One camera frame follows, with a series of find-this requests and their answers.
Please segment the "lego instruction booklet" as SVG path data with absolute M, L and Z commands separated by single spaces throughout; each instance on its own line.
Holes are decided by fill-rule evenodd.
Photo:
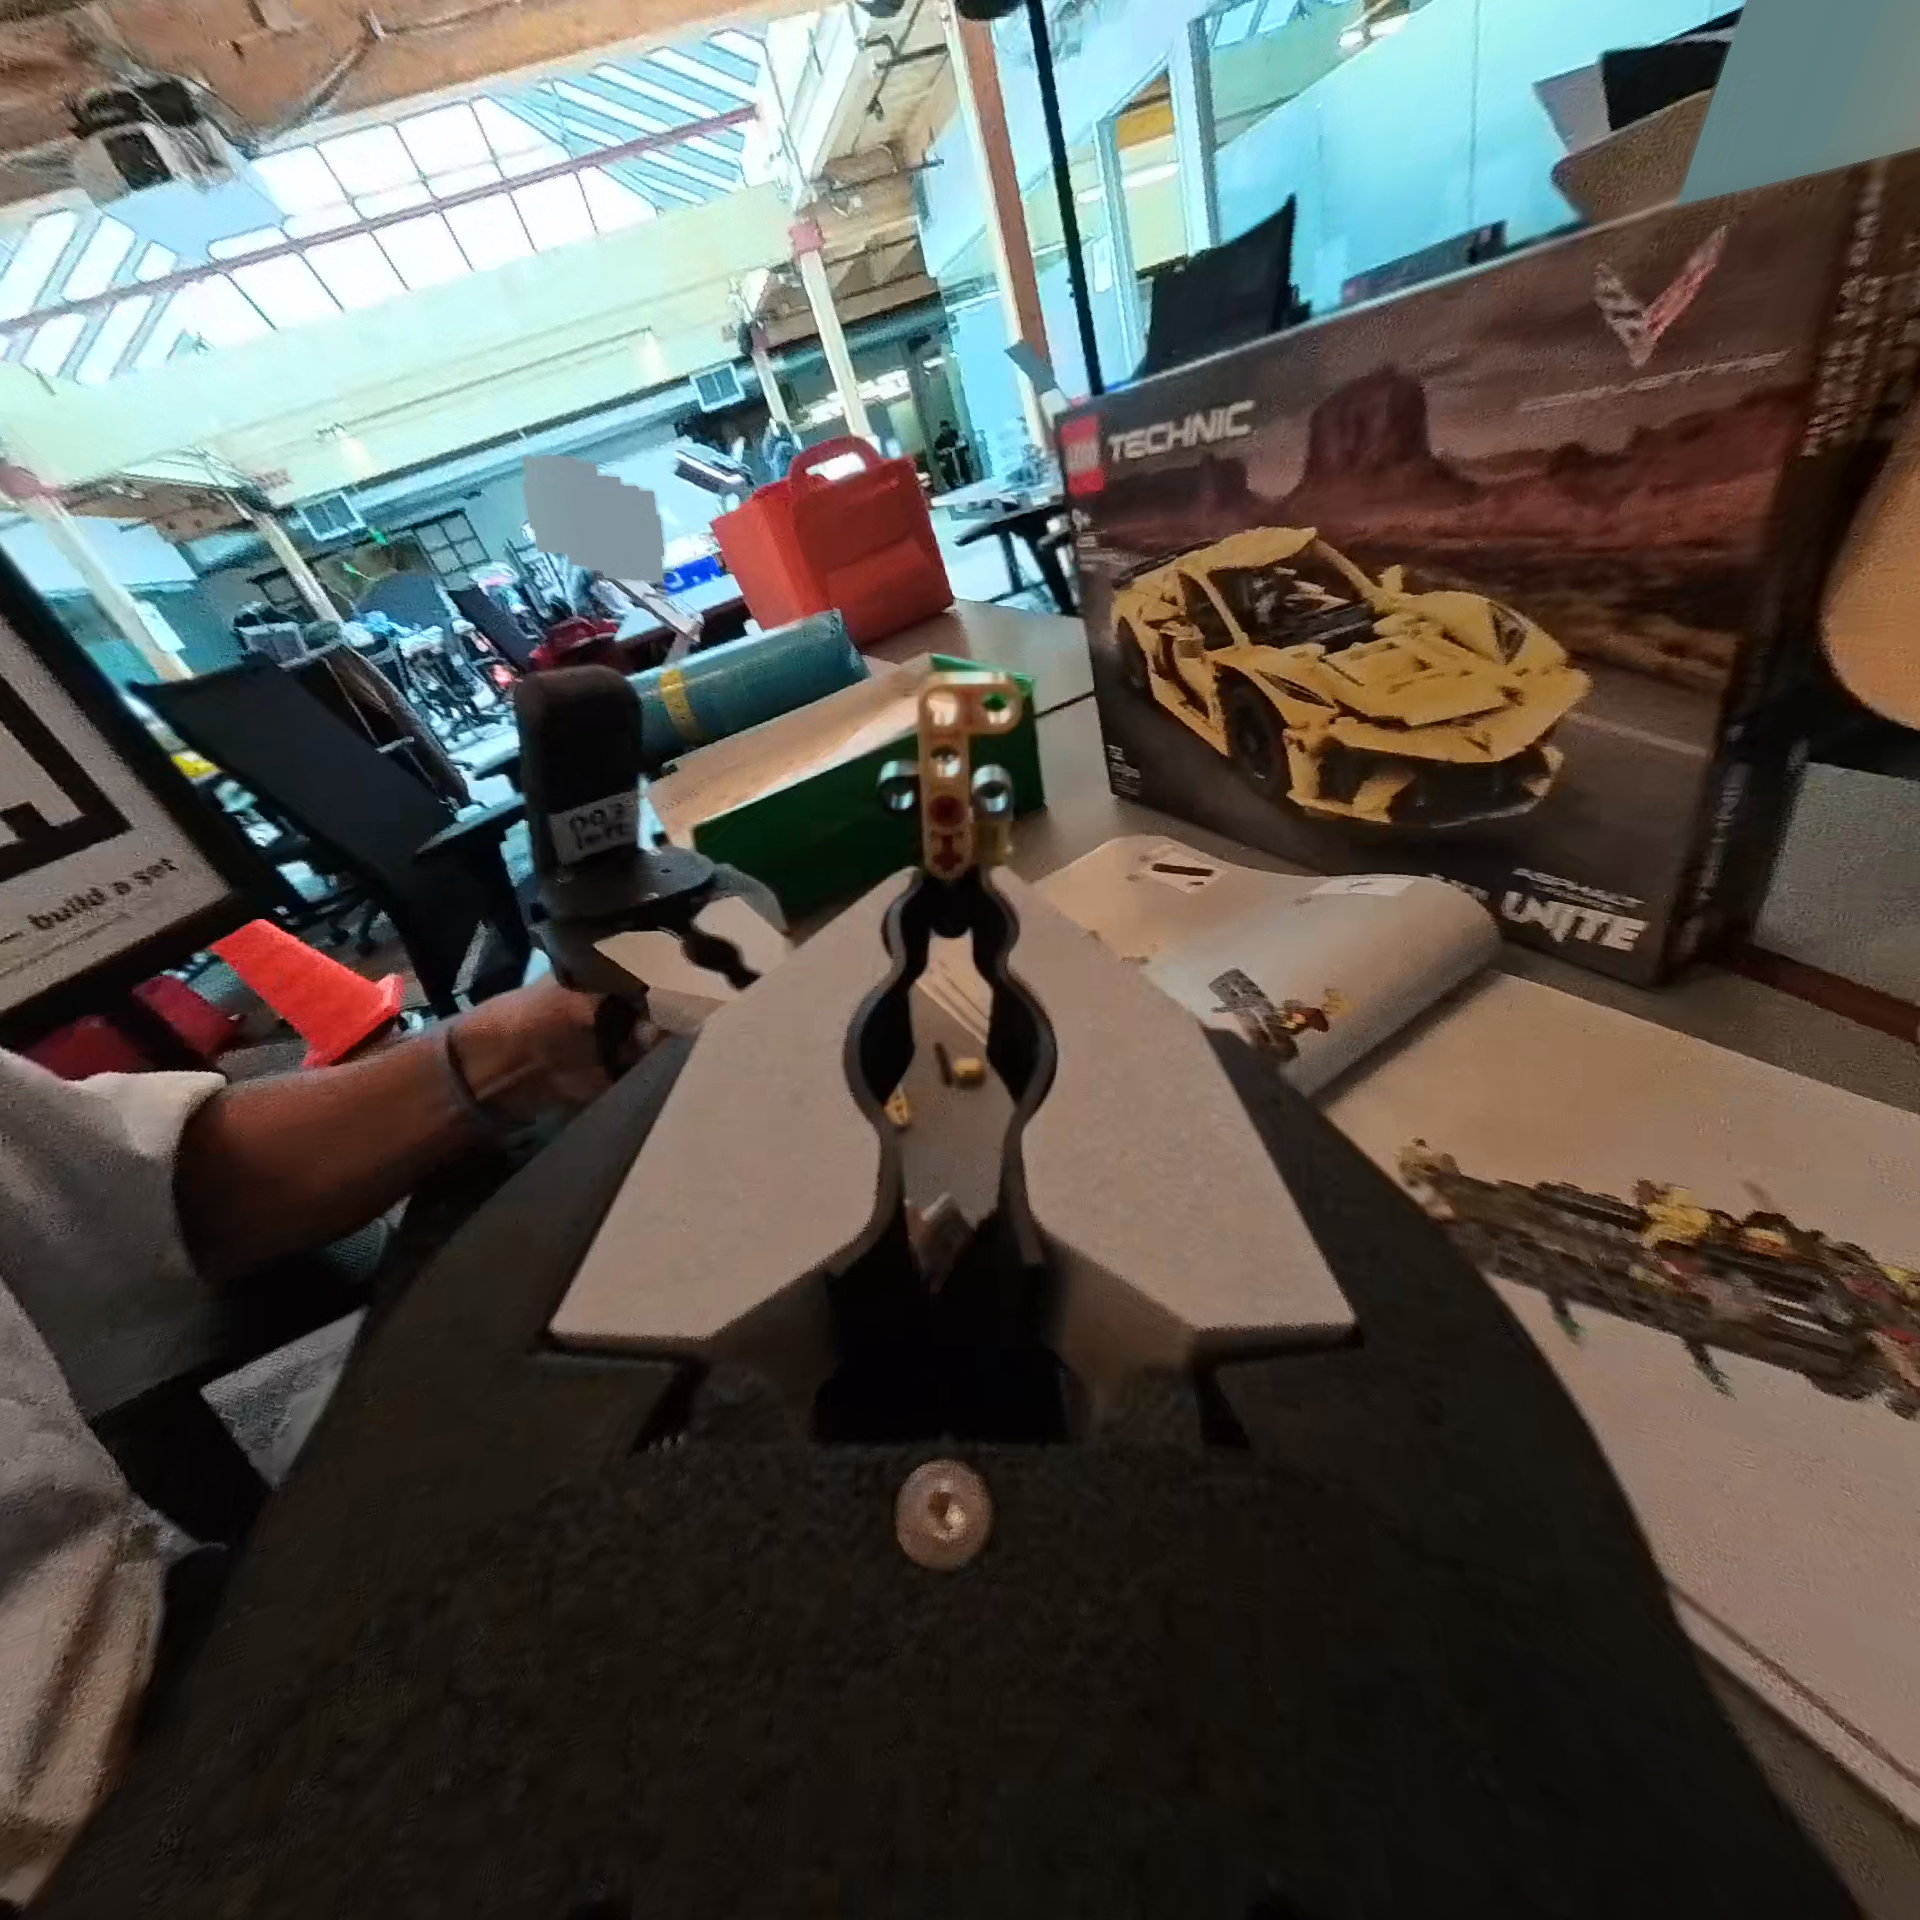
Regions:
M 1325 1101 L 1534 1336 L 1694 1640 L 1915 1819 L 1915 1117 L 1509 976 L 1441 880 L 1131 834 L 1039 897 Z

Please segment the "orange red wedge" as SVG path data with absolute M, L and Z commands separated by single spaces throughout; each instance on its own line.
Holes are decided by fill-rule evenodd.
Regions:
M 306 1048 L 303 1068 L 347 1064 L 386 1038 L 404 1006 L 398 973 L 369 979 L 267 920 L 236 928 L 211 952 Z

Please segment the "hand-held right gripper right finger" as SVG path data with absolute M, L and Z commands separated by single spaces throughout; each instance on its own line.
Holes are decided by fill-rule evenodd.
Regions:
M 1151 1378 L 1350 1344 L 1356 1308 L 1229 1075 L 1231 1038 L 1018 876 L 978 884 L 972 947 L 1013 1100 L 999 1221 L 1068 1430 Z

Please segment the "yellow black lego subassembly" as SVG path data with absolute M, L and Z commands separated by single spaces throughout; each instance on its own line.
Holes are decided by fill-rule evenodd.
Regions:
M 919 690 L 913 758 L 879 769 L 879 804 L 914 825 L 913 899 L 938 938 L 959 940 L 980 923 L 990 876 L 1013 852 L 1018 780 L 1002 747 L 1021 721 L 1025 693 L 1010 674 L 935 672 Z

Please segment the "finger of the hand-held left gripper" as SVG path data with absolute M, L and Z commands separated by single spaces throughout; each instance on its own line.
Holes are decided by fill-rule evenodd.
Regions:
M 724 930 L 753 976 L 749 985 L 779 969 L 790 954 L 790 940 L 761 928 Z M 746 990 L 717 966 L 703 966 L 689 955 L 669 930 L 621 930 L 597 945 L 597 954 L 626 979 L 645 988 L 645 1022 L 667 1038 L 686 1038 Z

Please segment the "black framed marker sign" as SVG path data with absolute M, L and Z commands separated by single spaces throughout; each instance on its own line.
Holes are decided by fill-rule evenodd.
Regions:
M 2 563 L 2 1040 L 23 1049 L 271 905 L 271 872 Z

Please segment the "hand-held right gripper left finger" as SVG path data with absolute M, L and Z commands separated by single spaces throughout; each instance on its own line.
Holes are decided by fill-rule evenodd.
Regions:
M 830 1283 L 900 1202 L 849 1044 L 897 973 L 883 928 L 914 880 L 871 888 L 689 1036 L 549 1321 L 561 1352 L 726 1364 L 811 1410 L 836 1366 Z

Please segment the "white papers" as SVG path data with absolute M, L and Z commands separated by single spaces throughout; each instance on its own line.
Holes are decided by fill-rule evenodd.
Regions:
M 908 737 L 931 659 L 887 662 L 850 688 L 675 758 L 649 781 L 654 828 L 691 848 L 697 828 Z

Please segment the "person's left hand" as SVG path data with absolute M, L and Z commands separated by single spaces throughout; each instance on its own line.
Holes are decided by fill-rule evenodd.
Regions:
M 617 996 L 547 976 L 484 1000 L 435 1036 L 455 1108 L 483 1136 L 508 1136 L 607 1093 L 661 1029 Z

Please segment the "green plastic bin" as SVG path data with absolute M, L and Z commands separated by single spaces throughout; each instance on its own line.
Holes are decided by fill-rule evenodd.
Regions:
M 927 659 L 927 676 L 978 667 L 951 657 Z M 884 750 L 697 828 L 689 850 L 764 883 L 793 921 L 871 890 L 919 861 L 913 821 L 889 814 L 878 793 L 879 769 L 913 758 L 914 729 Z

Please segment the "person's left forearm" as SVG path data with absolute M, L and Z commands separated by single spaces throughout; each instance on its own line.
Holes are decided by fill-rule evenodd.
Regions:
M 180 1245 L 206 1284 L 363 1230 L 478 1146 L 444 1036 L 363 1061 L 233 1083 L 194 1108 L 173 1157 Z

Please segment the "red carry case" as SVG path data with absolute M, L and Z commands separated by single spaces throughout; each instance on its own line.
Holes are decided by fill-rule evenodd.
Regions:
M 919 468 L 866 438 L 804 449 L 710 534 L 766 630 L 836 613 L 866 651 L 954 605 Z

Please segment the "ceiling mounted device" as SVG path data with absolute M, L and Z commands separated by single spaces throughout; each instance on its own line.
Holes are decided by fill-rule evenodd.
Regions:
M 63 110 L 73 179 L 98 208 L 159 188 L 211 190 L 238 179 L 236 146 L 191 80 L 119 80 L 71 97 Z

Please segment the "red plastic part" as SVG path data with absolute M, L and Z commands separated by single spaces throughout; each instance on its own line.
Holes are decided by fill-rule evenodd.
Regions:
M 153 976 L 97 1014 L 61 1025 L 23 1057 L 78 1083 L 119 1073 L 203 1073 L 236 1051 L 245 1032 L 177 973 Z

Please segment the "lego set box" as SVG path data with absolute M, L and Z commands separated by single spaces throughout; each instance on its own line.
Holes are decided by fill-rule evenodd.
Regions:
M 1645 210 L 1060 422 L 1111 790 L 1652 985 L 1759 915 L 1915 401 L 1918 158 Z

